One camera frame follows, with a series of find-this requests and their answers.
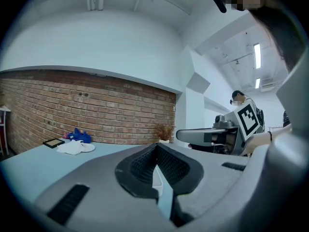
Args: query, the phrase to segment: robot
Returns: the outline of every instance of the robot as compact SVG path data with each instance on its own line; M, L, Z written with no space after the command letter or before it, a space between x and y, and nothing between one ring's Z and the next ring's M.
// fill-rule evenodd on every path
M138 146L90 160L55 182L32 206L34 216L50 231L191 231L201 218L214 225L245 207L266 151L247 158L172 144ZM169 219L152 188L156 165L173 189ZM219 203L233 201L233 211L217 216L227 205Z
M179 130L178 140L189 143L192 149L239 156L246 141L260 128L250 102L226 115L218 115L210 129Z

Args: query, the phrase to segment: light blue table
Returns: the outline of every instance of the light blue table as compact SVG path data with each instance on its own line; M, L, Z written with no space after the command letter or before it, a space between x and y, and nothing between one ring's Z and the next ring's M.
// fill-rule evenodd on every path
M76 156L59 153L56 148L41 145L0 162L0 169L12 192L34 203L46 188L83 163L135 147L135 145L92 144L96 147L94 151ZM173 192L161 171L159 174L163 181L163 194L159 198L158 207L168 219Z

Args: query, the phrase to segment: ceiling light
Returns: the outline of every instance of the ceiling light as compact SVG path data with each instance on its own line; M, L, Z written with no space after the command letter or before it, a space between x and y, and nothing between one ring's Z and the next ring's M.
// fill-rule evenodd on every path
M261 67L261 46L260 44L254 45L255 52L255 66L257 69Z
M260 87L260 82L261 82L261 78L257 78L256 83L255 83L255 88Z

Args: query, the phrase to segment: white plate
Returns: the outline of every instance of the white plate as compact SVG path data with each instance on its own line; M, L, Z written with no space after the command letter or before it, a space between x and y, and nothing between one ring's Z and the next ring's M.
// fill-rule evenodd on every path
M84 146L84 148L82 149L82 152L90 152L93 151L96 147L92 144L84 144L81 143L82 146Z

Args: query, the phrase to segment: black vent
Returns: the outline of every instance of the black vent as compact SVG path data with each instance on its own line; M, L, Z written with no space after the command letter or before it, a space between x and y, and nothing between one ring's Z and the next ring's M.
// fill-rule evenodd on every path
M231 163L231 162L225 162L221 166L226 167L226 168L239 170L239 171L244 171L245 168L246 168L246 166L244 166L244 165L238 165L238 164L234 164L234 163Z
M65 225L88 190L87 186L75 185L47 215L57 223Z

